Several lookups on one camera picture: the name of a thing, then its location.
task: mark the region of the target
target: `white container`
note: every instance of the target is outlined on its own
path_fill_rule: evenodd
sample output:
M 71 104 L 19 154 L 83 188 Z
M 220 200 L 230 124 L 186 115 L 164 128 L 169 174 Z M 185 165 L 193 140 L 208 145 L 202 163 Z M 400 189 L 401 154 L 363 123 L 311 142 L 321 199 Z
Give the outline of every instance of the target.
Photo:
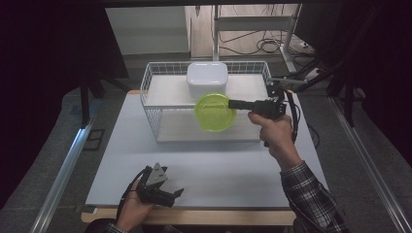
M 225 94 L 227 66 L 219 61 L 193 62 L 188 67 L 189 93 L 192 98 L 212 92 Z

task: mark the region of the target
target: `metal frame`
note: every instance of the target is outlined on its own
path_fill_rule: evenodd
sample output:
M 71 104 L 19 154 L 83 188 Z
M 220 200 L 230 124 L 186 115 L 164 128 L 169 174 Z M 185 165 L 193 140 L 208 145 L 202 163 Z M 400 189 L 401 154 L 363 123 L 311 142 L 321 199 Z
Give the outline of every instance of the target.
M 96 99 L 92 102 L 90 107 L 90 120 L 84 128 L 81 128 L 76 135 L 76 138 L 64 159 L 63 164 L 57 174 L 57 177 L 52 184 L 51 190 L 40 210 L 39 214 L 34 221 L 34 224 L 30 232 L 46 232 L 49 224 L 54 215 L 55 209 L 57 208 L 58 202 L 63 195 L 64 189 L 72 175 L 72 172 L 76 166 L 76 162 L 82 152 L 83 146 L 85 145 L 88 133 L 90 132 L 91 126 L 94 123 L 94 119 L 97 116 L 97 112 L 100 108 L 102 101 Z
M 399 203 L 396 200 L 395 195 L 391 192 L 388 185 L 385 183 L 381 173 L 370 157 L 367 149 L 365 148 L 363 142 L 361 141 L 360 136 L 357 133 L 357 130 L 351 126 L 351 124 L 345 119 L 342 114 L 343 108 L 340 105 L 340 100 L 337 97 L 329 97 L 329 101 L 335 110 L 336 115 L 338 116 L 340 123 L 342 124 L 346 134 L 348 135 L 349 140 L 352 143 L 352 146 L 357 152 L 357 155 L 360 159 L 364 170 L 372 181 L 373 186 L 376 189 L 379 197 L 381 198 L 382 203 L 384 204 L 388 214 L 390 215 L 392 221 L 395 224 L 395 227 L 398 232 L 412 232 L 411 225 L 406 219 L 405 213 L 400 207 Z
M 281 44 L 279 49 L 289 73 L 296 74 L 296 68 L 289 55 L 289 45 L 291 44 L 300 8 L 301 4 L 298 4 L 290 17 L 219 17 L 219 5 L 215 5 L 213 60 L 219 61 L 219 42 L 217 38 L 220 31 L 288 30 L 285 43 Z

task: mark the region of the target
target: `white wire basket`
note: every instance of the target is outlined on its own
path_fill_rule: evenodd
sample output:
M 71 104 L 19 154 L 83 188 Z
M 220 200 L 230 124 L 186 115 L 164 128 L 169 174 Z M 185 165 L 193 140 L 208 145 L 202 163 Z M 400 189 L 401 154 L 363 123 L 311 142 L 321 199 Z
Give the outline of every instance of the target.
M 224 61 L 230 99 L 256 101 L 267 98 L 271 83 L 264 61 Z M 202 131 L 193 108 L 197 99 L 189 94 L 187 72 L 191 62 L 151 62 L 141 85 L 141 101 L 158 142 L 245 142 L 258 141 L 259 127 L 250 123 L 247 112 L 237 111 L 233 125 L 222 132 Z

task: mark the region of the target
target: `green plastic bowl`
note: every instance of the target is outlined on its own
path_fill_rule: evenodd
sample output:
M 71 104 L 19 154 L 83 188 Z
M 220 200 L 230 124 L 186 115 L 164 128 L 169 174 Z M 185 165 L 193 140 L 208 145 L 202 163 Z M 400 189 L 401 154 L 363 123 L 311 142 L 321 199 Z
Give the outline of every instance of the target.
M 219 93 L 203 95 L 194 105 L 194 114 L 203 131 L 220 132 L 236 120 L 236 110 L 228 108 L 229 97 Z

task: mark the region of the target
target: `person's right hand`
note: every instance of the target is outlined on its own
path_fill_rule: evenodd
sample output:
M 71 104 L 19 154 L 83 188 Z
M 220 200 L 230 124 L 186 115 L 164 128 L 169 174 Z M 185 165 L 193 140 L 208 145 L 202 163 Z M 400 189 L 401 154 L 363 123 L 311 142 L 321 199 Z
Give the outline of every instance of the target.
M 269 153 L 276 158 L 282 171 L 299 165 L 300 159 L 292 141 L 292 119 L 284 115 L 275 120 L 249 112 L 253 124 L 261 126 L 260 139 L 269 144 Z

